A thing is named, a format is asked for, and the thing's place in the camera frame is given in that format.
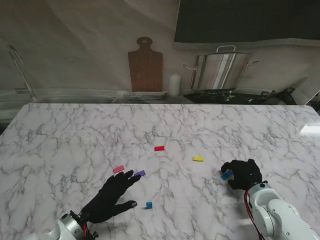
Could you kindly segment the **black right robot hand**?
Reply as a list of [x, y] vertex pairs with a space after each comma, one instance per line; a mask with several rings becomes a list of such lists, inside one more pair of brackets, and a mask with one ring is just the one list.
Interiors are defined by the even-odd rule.
[[263, 181], [262, 174], [259, 167], [253, 159], [232, 160], [231, 162], [225, 162], [220, 171], [224, 174], [227, 171], [231, 171], [233, 179], [228, 180], [228, 185], [233, 190], [248, 190], [255, 184], [259, 184]]

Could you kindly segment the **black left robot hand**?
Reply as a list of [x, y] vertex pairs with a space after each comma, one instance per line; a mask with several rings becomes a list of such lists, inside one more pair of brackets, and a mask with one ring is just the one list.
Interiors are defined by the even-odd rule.
[[141, 176], [134, 175], [133, 170], [109, 177], [97, 195], [82, 208], [80, 219], [83, 222], [99, 224], [135, 208], [138, 203], [134, 200], [121, 204], [117, 204], [117, 201], [129, 187], [140, 179]]

